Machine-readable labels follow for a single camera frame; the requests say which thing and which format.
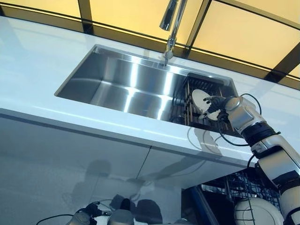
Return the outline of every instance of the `white countertop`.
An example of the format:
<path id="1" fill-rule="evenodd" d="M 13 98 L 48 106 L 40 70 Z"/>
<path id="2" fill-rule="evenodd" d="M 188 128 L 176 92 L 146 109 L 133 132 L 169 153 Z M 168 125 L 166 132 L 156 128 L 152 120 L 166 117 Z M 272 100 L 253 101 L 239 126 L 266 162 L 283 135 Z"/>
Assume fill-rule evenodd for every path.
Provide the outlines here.
<path id="1" fill-rule="evenodd" d="M 95 128 L 100 134 L 187 154 L 203 151 L 197 129 L 54 96 L 95 44 L 132 52 L 150 59 L 162 54 L 70 30 L 0 17 L 0 107 L 34 116 Z M 300 145 L 300 95 L 298 90 L 233 71 L 173 57 L 176 66 L 231 77 L 239 94 L 258 98 L 262 115 L 290 142 Z M 211 132 L 216 139 L 219 134 Z M 236 143 L 242 139 L 228 137 Z M 249 147 L 217 140 L 218 160 L 245 165 Z"/>

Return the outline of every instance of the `black frame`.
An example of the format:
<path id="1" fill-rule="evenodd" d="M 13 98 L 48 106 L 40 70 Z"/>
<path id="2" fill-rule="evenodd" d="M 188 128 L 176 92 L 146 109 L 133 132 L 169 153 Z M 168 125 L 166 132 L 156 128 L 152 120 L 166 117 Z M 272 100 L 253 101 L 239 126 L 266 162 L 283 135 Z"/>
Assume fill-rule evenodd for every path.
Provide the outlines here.
<path id="1" fill-rule="evenodd" d="M 291 52 L 288 53 L 274 68 L 267 68 L 251 62 L 222 55 L 217 52 L 211 52 L 193 47 L 198 31 L 205 19 L 206 13 L 212 1 L 213 0 L 203 0 L 191 33 L 189 34 L 187 43 L 185 45 L 176 43 L 176 46 L 174 48 L 174 56 L 220 68 L 225 68 L 300 90 L 300 79 L 295 76 L 289 75 L 289 73 L 300 63 L 300 43 L 298 43 L 294 47 L 294 49 L 291 50 Z M 293 27 L 294 29 L 300 30 L 300 25 L 297 23 L 291 22 L 282 17 L 270 14 L 260 9 L 250 7 L 235 0 L 215 1 L 242 10 L 246 10 L 248 12 L 266 17 L 284 25 Z M 165 45 L 167 42 L 167 40 L 165 39 L 93 21 L 91 16 L 90 0 L 78 0 L 78 6 L 81 15 L 80 18 L 50 12 L 47 10 L 0 2 L 0 15 L 78 31 L 81 33 L 107 38 L 161 53 L 165 51 Z"/>

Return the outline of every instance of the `black cable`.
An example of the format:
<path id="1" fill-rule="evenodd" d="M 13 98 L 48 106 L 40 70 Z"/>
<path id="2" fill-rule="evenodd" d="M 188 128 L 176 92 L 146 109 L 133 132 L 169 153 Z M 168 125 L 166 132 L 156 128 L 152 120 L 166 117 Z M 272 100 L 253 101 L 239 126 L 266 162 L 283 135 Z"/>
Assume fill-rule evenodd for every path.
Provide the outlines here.
<path id="1" fill-rule="evenodd" d="M 253 95 L 250 95 L 250 94 L 248 94 L 248 93 L 244 93 L 244 94 L 242 94 L 241 96 L 243 96 L 243 95 L 249 95 L 249 96 L 251 96 L 252 98 L 254 98 L 254 100 L 257 102 L 258 107 L 259 107 L 259 114 L 262 114 L 262 107 L 261 107 L 261 104 L 259 103 L 259 101 L 257 100 L 257 98 L 255 98 Z"/>
<path id="2" fill-rule="evenodd" d="M 248 160 L 247 168 L 250 167 L 251 160 L 252 160 L 254 157 L 255 157 L 255 155 L 252 155 L 252 156 L 250 157 L 250 159 Z"/>
<path id="3" fill-rule="evenodd" d="M 227 138 L 225 138 L 225 136 L 224 136 L 224 135 L 222 134 L 222 132 L 221 132 L 221 128 L 220 128 L 220 119 L 217 120 L 217 129 L 218 129 L 220 135 L 222 136 L 222 138 L 223 138 L 225 141 L 227 141 L 228 143 L 230 143 L 230 144 L 232 144 L 232 145 L 234 145 L 234 146 L 240 146 L 240 147 L 242 147 L 242 146 L 249 146 L 249 144 L 235 144 L 235 143 L 232 143 L 231 141 L 229 141 Z"/>
<path id="4" fill-rule="evenodd" d="M 41 219 L 40 221 L 37 222 L 36 225 L 38 225 L 40 222 L 43 222 L 45 220 L 52 219 L 52 218 L 55 218 L 55 217 L 63 217 L 63 216 L 70 216 L 70 217 L 72 217 L 73 215 L 72 214 L 60 214 L 60 215 L 56 215 L 56 216 L 53 216 L 53 217 L 48 217 L 48 218 L 45 218 L 45 219 Z"/>

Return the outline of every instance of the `white cabinet door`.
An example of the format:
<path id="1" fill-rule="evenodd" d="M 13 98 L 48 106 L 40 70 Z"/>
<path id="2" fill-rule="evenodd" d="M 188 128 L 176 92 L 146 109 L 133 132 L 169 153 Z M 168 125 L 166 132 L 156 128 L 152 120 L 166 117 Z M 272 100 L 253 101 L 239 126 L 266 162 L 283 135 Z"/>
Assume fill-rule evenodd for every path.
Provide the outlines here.
<path id="1" fill-rule="evenodd" d="M 152 147 L 138 179 L 189 188 L 237 171 L 243 167 L 207 160 L 199 155 L 180 155 Z"/>
<path id="2" fill-rule="evenodd" d="M 149 146 L 0 118 L 0 156 L 94 175 L 136 178 Z"/>

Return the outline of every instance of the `faucet spout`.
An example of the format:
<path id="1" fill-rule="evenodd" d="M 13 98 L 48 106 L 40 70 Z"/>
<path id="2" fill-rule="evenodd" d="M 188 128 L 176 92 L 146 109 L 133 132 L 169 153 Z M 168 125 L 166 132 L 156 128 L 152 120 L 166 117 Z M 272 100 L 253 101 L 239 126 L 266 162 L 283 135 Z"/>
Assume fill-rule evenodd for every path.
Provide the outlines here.
<path id="1" fill-rule="evenodd" d="M 169 14 L 172 14 L 172 16 L 169 16 L 169 18 L 170 18 L 169 21 L 170 22 L 172 22 L 172 17 L 173 17 L 173 13 L 175 11 L 176 3 L 177 3 L 177 0 L 170 0 L 169 5 L 167 7 L 167 10 L 165 12 L 165 15 L 168 14 L 167 12 L 169 12 Z M 173 57 L 173 50 L 174 50 L 174 46 L 175 46 L 175 43 L 176 43 L 177 31 L 178 31 L 178 28 L 179 28 L 179 25 L 180 25 L 180 22 L 181 22 L 182 15 L 183 15 L 184 9 L 186 7 L 186 4 L 187 4 L 187 0 L 181 0 L 180 6 L 179 6 L 179 9 L 178 9 L 178 13 L 176 15 L 174 27 L 173 27 L 173 30 L 171 32 L 171 35 L 168 38 L 167 45 L 166 45 L 166 48 L 165 48 L 165 54 L 164 54 L 165 66 L 168 63 L 168 60 Z"/>

